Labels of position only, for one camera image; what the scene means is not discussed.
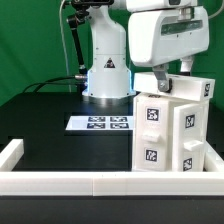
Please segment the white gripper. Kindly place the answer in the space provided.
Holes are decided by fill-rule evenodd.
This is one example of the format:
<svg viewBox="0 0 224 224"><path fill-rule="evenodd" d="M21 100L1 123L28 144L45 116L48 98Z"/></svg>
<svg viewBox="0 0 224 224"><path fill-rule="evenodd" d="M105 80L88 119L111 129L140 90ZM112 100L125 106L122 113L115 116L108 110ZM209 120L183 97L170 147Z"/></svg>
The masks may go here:
<svg viewBox="0 0 224 224"><path fill-rule="evenodd" d="M160 92L172 90L165 63L181 59L180 72L191 74L194 57L209 45L208 15L193 8L193 17L180 19L178 9L133 13L128 22L129 52L135 66L153 67Z"/></svg>

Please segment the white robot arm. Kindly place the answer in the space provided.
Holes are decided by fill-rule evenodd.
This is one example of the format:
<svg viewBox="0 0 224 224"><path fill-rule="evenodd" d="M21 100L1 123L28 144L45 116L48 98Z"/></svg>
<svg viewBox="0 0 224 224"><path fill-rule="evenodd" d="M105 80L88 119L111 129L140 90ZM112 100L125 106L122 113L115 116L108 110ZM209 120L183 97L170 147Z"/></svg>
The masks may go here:
<svg viewBox="0 0 224 224"><path fill-rule="evenodd" d="M114 22L108 7L92 3L93 65L87 73L91 99L125 99L145 92L188 101L213 96L212 79L172 75L171 61L188 71L192 56L208 49L210 16L197 0L115 0L131 13L128 27Z"/></svg>

